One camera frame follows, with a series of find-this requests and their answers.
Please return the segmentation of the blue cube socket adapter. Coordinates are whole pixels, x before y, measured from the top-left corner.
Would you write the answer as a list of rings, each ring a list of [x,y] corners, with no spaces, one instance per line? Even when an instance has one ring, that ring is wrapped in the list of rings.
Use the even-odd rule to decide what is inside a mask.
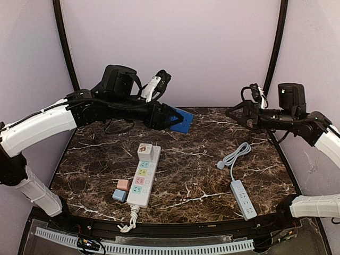
[[[169,129],[171,131],[187,134],[189,132],[194,115],[179,108],[173,107],[172,109],[183,116],[183,121],[181,123],[172,125]]]

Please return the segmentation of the white cube socket adapter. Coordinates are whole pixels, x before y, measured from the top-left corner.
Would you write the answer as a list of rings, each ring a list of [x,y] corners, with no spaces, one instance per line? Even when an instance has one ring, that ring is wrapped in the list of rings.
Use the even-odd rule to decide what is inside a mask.
[[[139,157],[139,160],[150,162],[152,161],[152,144],[149,143],[141,143],[139,144],[137,154]]]

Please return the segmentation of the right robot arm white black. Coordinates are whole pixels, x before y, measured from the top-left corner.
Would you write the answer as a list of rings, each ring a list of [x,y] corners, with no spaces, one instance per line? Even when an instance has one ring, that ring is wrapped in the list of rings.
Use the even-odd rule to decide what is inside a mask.
[[[339,130],[321,112],[307,112],[302,84],[278,85],[279,109],[267,107],[266,96],[257,84],[247,88],[252,91],[252,99],[242,99],[241,103],[227,109],[227,117],[253,132],[281,130],[301,137],[339,165]],[[339,218],[339,194],[289,195],[277,205],[276,214],[282,222],[301,217]]]

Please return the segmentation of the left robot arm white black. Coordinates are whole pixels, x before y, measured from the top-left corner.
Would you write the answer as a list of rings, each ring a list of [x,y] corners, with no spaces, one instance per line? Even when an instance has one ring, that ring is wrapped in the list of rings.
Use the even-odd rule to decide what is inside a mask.
[[[108,65],[94,88],[77,90],[15,123],[1,124],[1,183],[18,189],[49,217],[67,215],[66,202],[35,176],[23,151],[94,122],[139,121],[153,130],[180,124],[184,116],[159,102],[170,80],[170,74],[160,70],[143,85],[136,70]]]

